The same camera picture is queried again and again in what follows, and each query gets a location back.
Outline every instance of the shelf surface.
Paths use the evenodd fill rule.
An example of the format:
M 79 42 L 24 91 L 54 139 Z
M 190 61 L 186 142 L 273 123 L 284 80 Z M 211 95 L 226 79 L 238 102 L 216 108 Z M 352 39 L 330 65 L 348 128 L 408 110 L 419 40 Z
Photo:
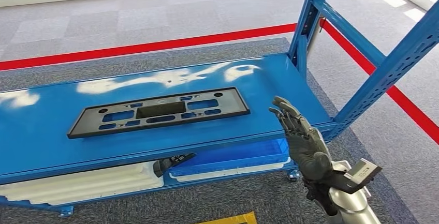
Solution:
M 236 87 L 249 115 L 68 139 L 85 107 Z M 0 184 L 147 161 L 202 149 L 278 139 L 274 95 L 312 125 L 330 117 L 285 54 L 268 55 L 0 93 Z

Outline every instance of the shelf caster wheel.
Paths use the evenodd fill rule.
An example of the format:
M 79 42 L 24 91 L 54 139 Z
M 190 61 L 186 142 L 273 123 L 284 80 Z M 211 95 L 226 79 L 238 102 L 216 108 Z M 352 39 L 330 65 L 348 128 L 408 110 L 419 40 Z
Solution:
M 290 180 L 290 182 L 297 182 L 300 178 L 299 170 L 288 171 L 287 175 L 288 175 L 288 180 Z
M 60 211 L 60 217 L 65 218 L 73 214 L 73 206 L 63 207 Z

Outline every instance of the blue metal shelf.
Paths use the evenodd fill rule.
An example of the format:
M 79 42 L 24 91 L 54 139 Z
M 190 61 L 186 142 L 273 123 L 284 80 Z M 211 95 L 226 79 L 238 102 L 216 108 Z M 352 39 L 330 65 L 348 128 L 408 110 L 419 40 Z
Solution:
M 250 115 L 74 140 L 66 136 L 84 107 L 230 86 L 239 89 Z M 274 95 L 290 99 L 322 131 L 334 125 L 285 54 L 0 93 L 8 95 L 15 99 L 0 103 L 0 163 L 8 164 L 0 168 L 0 184 L 279 139 L 283 130 L 268 111 Z
M 326 17 L 377 69 L 334 118 L 306 84 L 306 54 L 320 16 Z M 220 147 L 281 139 L 284 131 L 268 111 L 273 96 L 287 98 L 331 141 L 419 62 L 439 41 L 439 2 L 385 57 L 325 0 L 305 0 L 288 53 L 47 85 L 0 93 L 0 184 L 139 163 Z M 159 95 L 236 87 L 250 115 L 70 140 L 66 133 L 89 106 Z M 297 169 L 293 163 L 282 170 Z M 179 183 L 114 197 L 227 180 L 239 174 Z M 71 206 L 0 204 L 43 208 L 69 215 Z
M 288 170 L 294 170 L 296 168 L 297 168 L 297 166 L 294 164 L 294 162 L 289 162 L 289 163 L 285 164 L 284 167 L 281 169 L 273 169 L 273 170 L 266 170 L 266 171 L 252 172 L 252 173 L 243 173 L 243 174 L 237 174 L 237 175 L 230 175 L 230 176 L 223 176 L 223 177 L 216 177 L 216 178 L 210 178 L 210 179 L 190 181 L 190 182 L 178 182 L 177 180 L 171 178 L 169 176 L 169 173 L 166 173 L 163 176 L 164 181 L 165 181 L 165 185 L 163 187 L 155 188 L 155 189 L 147 189 L 147 190 L 142 190 L 142 191 L 120 194 L 117 196 L 102 197 L 102 198 L 98 198 L 98 199 L 74 202 L 74 203 L 57 205 L 57 206 L 52 206 L 52 205 L 48 205 L 48 204 L 30 204 L 29 201 L 8 201 L 5 197 L 0 196 L 0 204 L 7 205 L 7 206 L 15 206 L 15 207 L 31 207 L 31 208 L 41 209 L 41 210 L 62 212 L 62 213 L 64 213 L 64 215 L 69 215 L 68 212 L 73 212 L 73 208 L 71 207 L 72 205 L 129 197 L 129 196 L 142 194 L 142 193 L 175 189 L 175 188 L 186 187 L 186 186 L 191 186 L 191 185 L 225 181 L 225 180 L 230 180 L 230 179 L 234 179 L 234 178 L 242 177 L 242 176 L 265 174 L 265 173 L 270 173 L 270 172 L 275 172 L 275 171 L 288 171 Z

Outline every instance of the blue plastic tray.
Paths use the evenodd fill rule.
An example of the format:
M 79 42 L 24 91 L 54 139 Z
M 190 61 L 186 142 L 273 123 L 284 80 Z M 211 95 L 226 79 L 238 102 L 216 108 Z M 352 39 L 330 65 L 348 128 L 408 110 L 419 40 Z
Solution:
M 197 153 L 194 158 L 168 170 L 172 176 L 269 165 L 288 160 L 285 139 L 254 142 Z

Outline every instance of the yellow floor marking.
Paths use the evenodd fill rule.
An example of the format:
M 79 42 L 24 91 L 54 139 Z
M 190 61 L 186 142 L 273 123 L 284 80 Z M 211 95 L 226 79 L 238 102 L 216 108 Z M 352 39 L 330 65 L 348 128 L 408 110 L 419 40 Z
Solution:
M 256 223 L 255 212 L 250 212 L 245 215 L 238 215 L 220 220 L 207 221 L 199 224 L 257 224 L 257 223 Z

